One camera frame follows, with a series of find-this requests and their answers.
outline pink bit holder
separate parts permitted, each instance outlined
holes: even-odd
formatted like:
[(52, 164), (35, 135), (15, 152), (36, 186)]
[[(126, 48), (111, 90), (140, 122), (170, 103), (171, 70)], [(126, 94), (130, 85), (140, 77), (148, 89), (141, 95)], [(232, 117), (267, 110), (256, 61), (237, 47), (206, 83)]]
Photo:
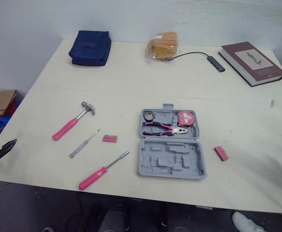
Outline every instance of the pink bit holder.
[(215, 147), (214, 150), (222, 161), (226, 161), (227, 159), (229, 159), (229, 157), (226, 155), (226, 152), (221, 146)]
[(117, 136), (116, 135), (105, 135), (103, 137), (103, 141), (104, 142), (113, 142), (116, 143), (117, 142)]

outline pink hammer handle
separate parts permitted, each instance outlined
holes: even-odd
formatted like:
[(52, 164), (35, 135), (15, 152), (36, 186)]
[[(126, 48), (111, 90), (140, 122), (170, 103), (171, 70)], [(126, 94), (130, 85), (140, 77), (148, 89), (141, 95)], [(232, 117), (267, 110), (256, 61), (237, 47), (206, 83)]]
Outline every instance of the pink hammer handle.
[(59, 140), (66, 132), (69, 131), (76, 123), (78, 122), (78, 119), (73, 118), (70, 122), (68, 122), (63, 128), (61, 128), (56, 134), (54, 134), (53, 140), (57, 141)]
[(79, 184), (79, 189), (84, 190), (89, 185), (91, 185), (93, 182), (98, 180), (104, 173), (107, 173), (107, 169), (105, 167), (101, 168), (100, 170), (96, 171), (94, 174), (92, 174), (90, 177), (88, 177), (86, 180), (83, 180)]

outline hammer head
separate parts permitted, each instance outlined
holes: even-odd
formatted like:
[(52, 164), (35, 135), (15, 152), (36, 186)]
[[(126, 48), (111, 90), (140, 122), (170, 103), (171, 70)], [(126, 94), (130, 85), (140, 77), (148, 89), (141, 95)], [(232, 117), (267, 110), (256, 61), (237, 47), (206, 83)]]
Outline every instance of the hammer head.
[(94, 115), (94, 109), (93, 109), (93, 106), (88, 104), (87, 102), (83, 101), (82, 102), (82, 106), (85, 107), (86, 110), (88, 111), (92, 111), (92, 114)]

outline navy blue pouch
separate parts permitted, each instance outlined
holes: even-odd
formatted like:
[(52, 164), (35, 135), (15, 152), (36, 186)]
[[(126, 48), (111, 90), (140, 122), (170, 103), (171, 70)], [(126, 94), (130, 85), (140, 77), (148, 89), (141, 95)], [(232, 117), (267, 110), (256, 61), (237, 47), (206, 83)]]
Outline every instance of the navy blue pouch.
[(104, 66), (111, 50), (108, 31), (80, 30), (69, 52), (72, 64)]

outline white wall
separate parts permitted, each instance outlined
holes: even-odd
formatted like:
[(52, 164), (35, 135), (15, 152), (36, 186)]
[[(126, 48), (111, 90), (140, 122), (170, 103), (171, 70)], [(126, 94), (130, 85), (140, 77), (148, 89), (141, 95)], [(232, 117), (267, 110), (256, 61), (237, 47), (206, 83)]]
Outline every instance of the white wall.
[(26, 93), (61, 39), (80, 29), (109, 30), (114, 41), (169, 30), (180, 44), (250, 41), (282, 64), (282, 0), (0, 0), (0, 89)]

